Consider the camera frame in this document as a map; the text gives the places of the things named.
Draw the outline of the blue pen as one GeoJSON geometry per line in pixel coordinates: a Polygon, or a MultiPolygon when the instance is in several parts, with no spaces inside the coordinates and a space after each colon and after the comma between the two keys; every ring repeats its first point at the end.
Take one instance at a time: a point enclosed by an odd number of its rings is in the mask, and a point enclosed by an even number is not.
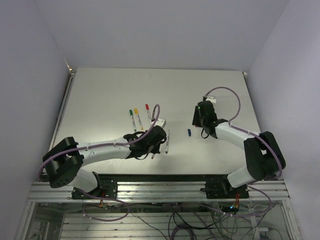
{"type": "Polygon", "coordinates": [[[169,153],[169,142],[170,142],[170,130],[167,131],[167,140],[165,143],[165,153],[169,153]]]}

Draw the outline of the yellow pen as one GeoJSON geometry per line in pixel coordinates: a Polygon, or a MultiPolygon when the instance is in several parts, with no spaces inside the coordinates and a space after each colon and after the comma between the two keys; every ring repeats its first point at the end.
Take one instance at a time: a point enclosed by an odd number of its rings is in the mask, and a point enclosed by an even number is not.
{"type": "Polygon", "coordinates": [[[137,119],[138,119],[138,122],[139,122],[139,126],[140,126],[140,129],[143,131],[144,130],[144,127],[143,127],[143,124],[142,124],[142,121],[141,121],[141,118],[140,118],[140,115],[136,115],[137,119]]]}

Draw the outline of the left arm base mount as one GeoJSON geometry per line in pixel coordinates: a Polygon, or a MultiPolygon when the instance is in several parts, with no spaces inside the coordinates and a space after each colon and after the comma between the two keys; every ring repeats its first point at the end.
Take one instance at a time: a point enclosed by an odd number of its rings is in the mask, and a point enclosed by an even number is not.
{"type": "Polygon", "coordinates": [[[80,177],[75,177],[75,183],[71,198],[73,200],[88,200],[109,198],[116,199],[118,194],[118,184],[107,174],[90,172],[80,177]]]}

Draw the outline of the green pen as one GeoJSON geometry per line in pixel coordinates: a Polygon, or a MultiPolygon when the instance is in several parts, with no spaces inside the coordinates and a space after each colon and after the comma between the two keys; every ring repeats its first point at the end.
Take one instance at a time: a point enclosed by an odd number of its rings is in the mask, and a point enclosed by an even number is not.
{"type": "Polygon", "coordinates": [[[132,121],[132,125],[133,125],[133,130],[134,130],[134,132],[136,132],[137,131],[137,127],[136,127],[136,123],[135,123],[134,117],[131,117],[131,121],[132,121]]]}

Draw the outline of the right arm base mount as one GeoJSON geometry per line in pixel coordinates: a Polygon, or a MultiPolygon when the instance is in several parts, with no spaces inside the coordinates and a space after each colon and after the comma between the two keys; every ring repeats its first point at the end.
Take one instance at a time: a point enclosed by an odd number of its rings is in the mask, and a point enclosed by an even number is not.
{"type": "Polygon", "coordinates": [[[205,175],[205,185],[200,191],[205,193],[207,199],[248,199],[249,192],[246,185],[234,188],[223,174],[205,175]]]}

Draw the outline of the blue pen cap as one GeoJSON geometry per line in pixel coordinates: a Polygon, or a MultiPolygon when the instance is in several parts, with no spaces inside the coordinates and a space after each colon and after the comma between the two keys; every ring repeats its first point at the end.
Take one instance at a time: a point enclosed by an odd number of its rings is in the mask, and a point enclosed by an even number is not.
{"type": "Polygon", "coordinates": [[[191,136],[192,136],[191,129],[188,128],[188,129],[187,129],[187,132],[188,132],[188,136],[191,137],[191,136]]]}

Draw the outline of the red pen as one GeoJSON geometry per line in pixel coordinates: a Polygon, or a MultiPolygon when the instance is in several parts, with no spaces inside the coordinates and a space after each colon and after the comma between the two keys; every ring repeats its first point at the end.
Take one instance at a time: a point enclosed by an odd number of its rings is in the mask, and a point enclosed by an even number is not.
{"type": "Polygon", "coordinates": [[[152,122],[152,116],[151,116],[150,110],[146,110],[146,112],[147,112],[147,116],[148,116],[149,122],[151,123],[152,122]]]}

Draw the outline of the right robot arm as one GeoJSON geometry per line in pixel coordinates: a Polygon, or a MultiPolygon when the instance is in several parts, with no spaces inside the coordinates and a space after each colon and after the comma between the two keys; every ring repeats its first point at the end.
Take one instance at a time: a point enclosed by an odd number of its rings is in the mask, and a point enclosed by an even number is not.
{"type": "Polygon", "coordinates": [[[245,166],[229,173],[220,186],[220,192],[226,198],[233,197],[238,187],[281,175],[286,167],[286,161],[271,132],[255,133],[232,125],[226,119],[219,119],[209,100],[198,102],[192,125],[202,128],[201,132],[206,133],[204,139],[213,137],[224,140],[244,150],[245,166]]]}

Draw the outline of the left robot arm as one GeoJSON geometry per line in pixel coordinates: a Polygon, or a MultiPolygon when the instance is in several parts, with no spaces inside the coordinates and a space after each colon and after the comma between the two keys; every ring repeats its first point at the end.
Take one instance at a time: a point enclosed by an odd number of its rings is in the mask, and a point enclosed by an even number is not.
{"type": "Polygon", "coordinates": [[[84,166],[106,160],[143,160],[148,154],[158,154],[166,140],[165,130],[158,125],[110,141],[80,143],[66,137],[42,158],[38,175],[46,172],[51,188],[70,185],[96,199],[102,193],[101,180],[96,172],[84,170],[84,166]]]}

